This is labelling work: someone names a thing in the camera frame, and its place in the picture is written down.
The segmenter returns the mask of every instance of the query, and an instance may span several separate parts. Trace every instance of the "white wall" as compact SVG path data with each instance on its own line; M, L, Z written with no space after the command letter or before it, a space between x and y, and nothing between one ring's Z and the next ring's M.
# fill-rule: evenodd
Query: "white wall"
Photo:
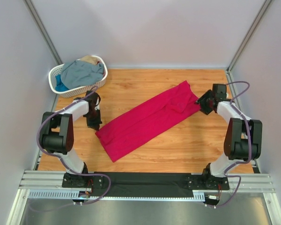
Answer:
M232 74L251 83L241 104L263 123L259 164L271 174L281 204L281 0L273 1Z
M37 128L55 97L47 81L54 66L23 1L0 0L0 225L37 153Z
M63 61L225 68L264 0L33 0Z

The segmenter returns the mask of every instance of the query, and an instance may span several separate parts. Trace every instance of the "wooden table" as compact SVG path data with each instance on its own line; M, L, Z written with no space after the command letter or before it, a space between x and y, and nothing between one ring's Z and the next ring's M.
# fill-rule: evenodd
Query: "wooden table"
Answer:
M213 83L227 83L224 70L110 69L108 73L106 84L97 91L102 99L103 125L185 80L198 97L211 89ZM73 97L60 97L56 109L72 100ZM197 112L113 163L95 131L87 128L85 118L81 117L74 123L74 148L89 171L200 173L223 153L226 131L227 124L221 116ZM38 170L65 169L58 159L43 155ZM253 170L251 165L240 165L234 172Z

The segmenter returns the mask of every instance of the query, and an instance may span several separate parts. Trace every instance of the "garment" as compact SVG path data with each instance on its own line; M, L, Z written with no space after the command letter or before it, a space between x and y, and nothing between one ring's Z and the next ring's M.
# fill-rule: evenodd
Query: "garment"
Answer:
M69 88L93 85L104 77L104 65L99 62L97 65L75 60L65 63L60 78L63 84Z
M66 91L66 90L69 90L69 88L67 88L67 87L61 82L60 74L58 74L55 78L56 78L56 87L55 87L55 90L56 90L56 91Z
M187 81L115 118L96 132L113 162L200 110Z
M86 56L82 57L80 59L80 61L88 62L88 63L94 64L94 65L98 64L98 58L91 56L91 55L86 55Z

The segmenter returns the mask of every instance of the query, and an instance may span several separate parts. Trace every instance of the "clothes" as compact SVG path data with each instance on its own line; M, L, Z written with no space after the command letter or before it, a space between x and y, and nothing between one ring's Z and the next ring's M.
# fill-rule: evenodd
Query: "clothes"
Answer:
M104 65L99 62L93 65L80 60L65 63L60 78L63 84L69 88L93 85L104 77Z
M115 118L96 132L113 162L200 110L187 81Z
M55 90L56 90L56 91L66 91L66 90L69 90L69 88L67 88L67 87L61 82L60 74L58 74L55 78L56 78L56 87L55 87Z
M98 58L91 56L91 55L86 55L86 56L82 57L80 59L80 61L88 62L88 63L94 64L94 65L98 64Z

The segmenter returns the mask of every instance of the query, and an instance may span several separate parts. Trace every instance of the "red fabric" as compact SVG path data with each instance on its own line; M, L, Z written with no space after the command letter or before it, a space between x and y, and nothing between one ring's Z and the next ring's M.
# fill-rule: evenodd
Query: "red fabric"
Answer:
M199 111L187 81L115 118L96 132L113 162Z

